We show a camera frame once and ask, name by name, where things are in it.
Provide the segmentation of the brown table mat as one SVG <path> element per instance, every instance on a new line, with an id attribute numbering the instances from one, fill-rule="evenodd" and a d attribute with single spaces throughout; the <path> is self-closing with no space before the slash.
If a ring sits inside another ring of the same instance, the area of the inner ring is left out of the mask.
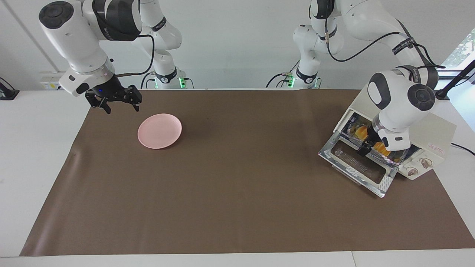
<path id="1" fill-rule="evenodd" d="M 318 152 L 357 90 L 142 91 L 90 109 L 21 256 L 475 248 L 433 171 L 381 199 Z M 146 118 L 183 125 L 170 147 Z"/>

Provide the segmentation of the sliced yellow bread loaf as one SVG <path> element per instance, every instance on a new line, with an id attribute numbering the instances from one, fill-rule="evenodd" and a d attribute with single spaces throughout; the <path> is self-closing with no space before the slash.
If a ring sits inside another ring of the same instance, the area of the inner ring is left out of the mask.
<path id="1" fill-rule="evenodd" d="M 356 138 L 358 138 L 359 140 L 361 140 L 362 145 L 366 144 L 366 138 L 368 136 L 367 135 L 367 128 L 368 128 L 368 126 L 363 125 L 363 126 L 358 127 L 354 132 L 354 136 Z M 371 149 L 377 151 L 378 153 L 380 153 L 383 156 L 389 156 L 390 153 L 391 153 L 390 151 L 386 150 L 386 147 L 385 147 L 383 142 L 382 143 L 377 143 Z"/>

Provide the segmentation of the glass oven door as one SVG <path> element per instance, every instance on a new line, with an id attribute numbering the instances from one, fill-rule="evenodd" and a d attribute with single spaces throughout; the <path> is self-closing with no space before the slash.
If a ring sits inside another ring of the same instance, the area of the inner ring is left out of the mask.
<path id="1" fill-rule="evenodd" d="M 363 147 L 357 137 L 335 131 L 318 154 L 345 177 L 384 198 L 399 164 L 375 149 L 364 156 L 358 154 Z"/>

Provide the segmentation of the pink round plate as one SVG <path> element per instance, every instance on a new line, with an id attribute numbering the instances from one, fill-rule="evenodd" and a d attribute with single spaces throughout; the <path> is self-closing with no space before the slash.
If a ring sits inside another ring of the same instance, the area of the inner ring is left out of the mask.
<path id="1" fill-rule="evenodd" d="M 140 124 L 137 138 L 144 147 L 160 150 L 173 145 L 182 131 L 183 125 L 176 116 L 160 113 L 146 118 Z"/>

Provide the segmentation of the black clamp bracket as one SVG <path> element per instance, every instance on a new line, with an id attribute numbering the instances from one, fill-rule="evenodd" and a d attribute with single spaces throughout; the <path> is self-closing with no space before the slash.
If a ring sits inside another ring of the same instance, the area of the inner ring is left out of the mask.
<path id="1" fill-rule="evenodd" d="M 19 90 L 15 89 L 8 81 L 0 77 L 0 100 L 11 101 L 19 94 Z"/>

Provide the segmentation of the cream white toaster oven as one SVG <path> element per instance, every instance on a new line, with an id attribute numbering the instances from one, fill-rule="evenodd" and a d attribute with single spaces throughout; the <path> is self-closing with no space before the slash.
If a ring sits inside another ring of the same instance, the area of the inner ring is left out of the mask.
<path id="1" fill-rule="evenodd" d="M 343 129 L 350 119 L 352 113 L 357 113 L 370 120 L 377 114 L 378 108 L 370 101 L 369 96 L 364 91 L 358 93 L 345 114 L 339 120 L 335 131 L 343 132 Z M 425 118 L 409 128 L 409 139 L 411 147 L 407 149 L 407 154 L 399 164 L 397 174 L 414 180 L 434 169 L 446 159 L 448 149 L 456 132 L 456 125 L 443 118 L 429 113 Z M 429 169 L 425 169 L 420 164 L 420 159 L 430 159 L 433 164 Z M 418 174 L 412 177 L 407 176 L 407 168 L 412 167 L 418 170 Z"/>

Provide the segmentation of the white wall socket strip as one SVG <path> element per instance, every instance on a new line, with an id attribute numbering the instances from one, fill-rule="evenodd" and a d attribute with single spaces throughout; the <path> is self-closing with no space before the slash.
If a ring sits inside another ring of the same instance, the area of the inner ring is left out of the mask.
<path id="1" fill-rule="evenodd" d="M 59 83 L 59 80 L 63 75 L 64 72 L 41 72 L 40 83 L 45 90 L 63 90 Z"/>

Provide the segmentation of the aluminium foil tray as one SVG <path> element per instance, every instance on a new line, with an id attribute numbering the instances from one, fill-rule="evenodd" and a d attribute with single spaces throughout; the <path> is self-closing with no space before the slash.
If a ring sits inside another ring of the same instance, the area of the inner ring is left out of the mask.
<path id="1" fill-rule="evenodd" d="M 343 129 L 343 133 L 349 137 L 350 142 L 352 142 L 358 147 L 361 147 L 363 142 L 361 142 L 361 140 L 359 140 L 358 138 L 354 136 L 354 132 L 358 127 L 363 126 L 363 125 L 369 126 L 370 120 L 362 117 L 361 115 L 357 113 L 352 113 L 350 119 L 348 120 L 348 122 L 346 123 Z M 375 150 L 371 150 L 370 153 L 374 154 L 375 157 L 381 158 L 390 164 L 397 164 L 397 165 L 400 164 L 402 159 L 404 159 L 405 155 L 407 154 L 407 151 L 404 151 L 404 150 L 390 151 L 390 152 L 391 153 L 389 156 L 383 156 Z"/>

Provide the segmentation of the window with greenery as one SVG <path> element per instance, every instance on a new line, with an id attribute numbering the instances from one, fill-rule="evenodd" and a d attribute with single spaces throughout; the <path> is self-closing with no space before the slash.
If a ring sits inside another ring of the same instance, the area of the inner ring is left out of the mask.
<path id="1" fill-rule="evenodd" d="M 454 51 L 445 59 L 438 71 L 462 71 L 475 59 L 475 28 L 461 41 Z"/>

